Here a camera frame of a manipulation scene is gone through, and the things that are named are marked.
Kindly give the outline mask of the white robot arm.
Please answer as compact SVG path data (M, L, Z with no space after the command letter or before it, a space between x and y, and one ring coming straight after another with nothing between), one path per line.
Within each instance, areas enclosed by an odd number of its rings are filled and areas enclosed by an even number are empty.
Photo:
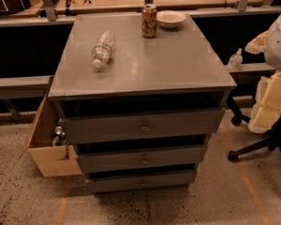
M281 69L281 14L268 30L264 57L268 65Z

